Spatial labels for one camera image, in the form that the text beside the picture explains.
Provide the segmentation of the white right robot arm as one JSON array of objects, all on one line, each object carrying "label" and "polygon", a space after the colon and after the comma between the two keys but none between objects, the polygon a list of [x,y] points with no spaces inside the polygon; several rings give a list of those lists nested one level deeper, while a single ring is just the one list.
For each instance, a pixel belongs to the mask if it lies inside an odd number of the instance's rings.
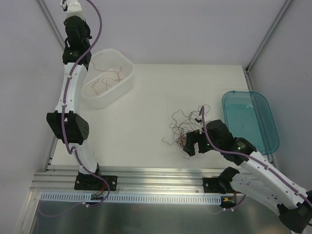
[{"label": "white right robot arm", "polygon": [[189,155],[215,150],[229,162],[249,172],[256,180],[238,169],[227,167],[218,177],[204,178],[209,193],[243,193],[273,211],[291,231],[301,234],[312,224],[312,193],[292,182],[272,166],[246,139],[234,137],[221,120],[188,132],[183,150]]}]

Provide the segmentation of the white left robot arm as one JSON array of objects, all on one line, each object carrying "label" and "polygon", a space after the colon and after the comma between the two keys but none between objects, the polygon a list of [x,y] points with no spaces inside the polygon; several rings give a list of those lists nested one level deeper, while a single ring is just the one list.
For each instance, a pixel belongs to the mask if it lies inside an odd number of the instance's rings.
[{"label": "white left robot arm", "polygon": [[88,144],[89,124],[79,114],[80,94],[91,61],[91,30],[78,16],[64,21],[67,38],[62,55],[64,80],[55,110],[46,120],[56,138],[61,140],[78,164],[75,190],[101,190],[102,177],[94,152]]}]

